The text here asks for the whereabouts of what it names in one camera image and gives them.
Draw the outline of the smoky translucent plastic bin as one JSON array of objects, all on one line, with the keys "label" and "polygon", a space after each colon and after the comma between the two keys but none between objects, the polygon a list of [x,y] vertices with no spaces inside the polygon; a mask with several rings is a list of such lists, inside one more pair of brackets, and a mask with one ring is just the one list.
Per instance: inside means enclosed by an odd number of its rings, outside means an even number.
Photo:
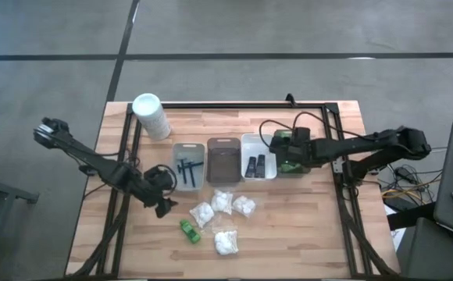
[{"label": "smoky translucent plastic bin", "polygon": [[235,137],[214,137],[207,141],[206,179],[211,184],[237,183],[241,179],[241,142]]}]

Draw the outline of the white cylindrical wipes canister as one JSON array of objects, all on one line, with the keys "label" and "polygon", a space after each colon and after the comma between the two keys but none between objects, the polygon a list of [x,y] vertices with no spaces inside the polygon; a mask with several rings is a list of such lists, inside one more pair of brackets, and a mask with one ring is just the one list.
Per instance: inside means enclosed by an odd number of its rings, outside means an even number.
[{"label": "white cylindrical wipes canister", "polygon": [[160,99],[151,93],[138,95],[132,103],[133,113],[154,141],[166,139],[171,126]]}]

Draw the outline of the pale opaque plastic bin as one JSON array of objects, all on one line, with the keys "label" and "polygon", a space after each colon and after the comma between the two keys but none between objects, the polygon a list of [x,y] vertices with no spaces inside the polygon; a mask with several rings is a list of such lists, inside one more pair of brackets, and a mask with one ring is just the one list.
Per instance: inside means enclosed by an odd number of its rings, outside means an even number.
[{"label": "pale opaque plastic bin", "polygon": [[[180,163],[180,159],[185,158],[185,162],[204,162],[202,166],[196,166],[193,168],[195,188],[191,184],[191,174],[189,169],[186,169],[187,183],[183,183],[183,177],[178,172],[177,165]],[[177,187],[179,191],[200,191],[203,186],[205,178],[205,146],[199,143],[178,143],[173,145],[173,168],[177,173]]]}]

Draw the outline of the white plastic bin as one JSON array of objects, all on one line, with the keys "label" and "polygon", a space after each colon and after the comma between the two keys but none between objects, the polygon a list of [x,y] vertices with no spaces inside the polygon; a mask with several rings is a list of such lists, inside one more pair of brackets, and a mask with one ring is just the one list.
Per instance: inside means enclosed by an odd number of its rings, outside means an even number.
[{"label": "white plastic bin", "polygon": [[[273,180],[277,176],[276,155],[269,151],[265,145],[270,143],[272,136],[263,134],[246,133],[241,138],[241,175],[244,180]],[[248,165],[248,160],[251,156],[258,157],[258,155],[266,156],[266,176],[264,178],[245,178],[244,174]]]}]

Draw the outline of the black chair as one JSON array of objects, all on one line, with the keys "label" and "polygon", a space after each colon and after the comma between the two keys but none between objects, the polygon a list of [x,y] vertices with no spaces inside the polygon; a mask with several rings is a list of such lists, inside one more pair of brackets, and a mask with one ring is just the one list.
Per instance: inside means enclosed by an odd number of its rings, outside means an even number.
[{"label": "black chair", "polygon": [[411,279],[453,281],[453,232],[428,219],[419,219],[402,275]]}]

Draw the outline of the black metal rig frame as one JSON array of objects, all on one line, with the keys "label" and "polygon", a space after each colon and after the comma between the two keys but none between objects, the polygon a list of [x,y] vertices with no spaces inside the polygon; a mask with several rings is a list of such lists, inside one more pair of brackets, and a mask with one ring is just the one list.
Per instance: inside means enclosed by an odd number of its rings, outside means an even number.
[{"label": "black metal rig frame", "polygon": [[[303,101],[292,108],[285,101],[268,103],[166,103],[171,135],[154,142],[138,137],[141,169],[173,161],[176,143],[205,144],[212,137],[242,137],[262,130],[272,133],[277,123],[307,126],[314,137],[327,128],[319,121],[339,119],[351,134],[364,133],[356,101],[324,103]],[[132,200],[123,245],[109,246],[105,264],[95,271],[121,279],[311,279],[347,278],[361,272],[363,260],[357,243],[346,246],[337,207],[333,172],[329,166],[302,178],[241,181],[236,195],[255,200],[254,214],[218,214],[192,244],[180,229],[190,210],[208,201],[213,187],[176,192],[178,205],[159,219],[150,208]],[[237,231],[236,254],[220,255],[214,237],[218,232]]]}]

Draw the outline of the black power adapter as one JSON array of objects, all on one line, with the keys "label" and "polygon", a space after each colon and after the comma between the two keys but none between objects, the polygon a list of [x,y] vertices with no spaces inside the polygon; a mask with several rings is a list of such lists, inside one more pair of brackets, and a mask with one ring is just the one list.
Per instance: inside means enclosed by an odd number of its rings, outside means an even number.
[{"label": "black power adapter", "polygon": [[397,177],[400,177],[401,179],[409,182],[410,184],[417,184],[419,182],[416,178],[415,173],[411,173],[409,170],[407,170],[404,167],[397,167],[394,170],[394,174]]}]

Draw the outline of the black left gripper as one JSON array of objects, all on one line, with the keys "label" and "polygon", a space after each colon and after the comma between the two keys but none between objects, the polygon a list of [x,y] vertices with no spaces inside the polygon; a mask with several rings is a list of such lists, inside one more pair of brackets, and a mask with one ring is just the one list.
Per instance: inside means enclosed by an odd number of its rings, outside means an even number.
[{"label": "black left gripper", "polygon": [[156,165],[144,172],[145,188],[144,192],[147,199],[144,203],[146,208],[157,206],[155,209],[156,216],[161,219],[167,214],[166,208],[172,208],[178,205],[177,201],[169,198],[176,187],[175,176],[172,170],[166,165]]}]

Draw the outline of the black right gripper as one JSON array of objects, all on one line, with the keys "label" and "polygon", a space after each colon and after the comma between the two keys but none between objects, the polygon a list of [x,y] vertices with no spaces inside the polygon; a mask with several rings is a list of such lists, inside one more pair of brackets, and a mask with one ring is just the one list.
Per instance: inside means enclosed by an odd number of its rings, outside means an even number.
[{"label": "black right gripper", "polygon": [[309,147],[310,132],[307,127],[296,127],[292,131],[292,138],[275,137],[269,144],[269,151],[276,155],[276,164],[282,162],[297,162],[301,166],[310,165],[311,149]]}]

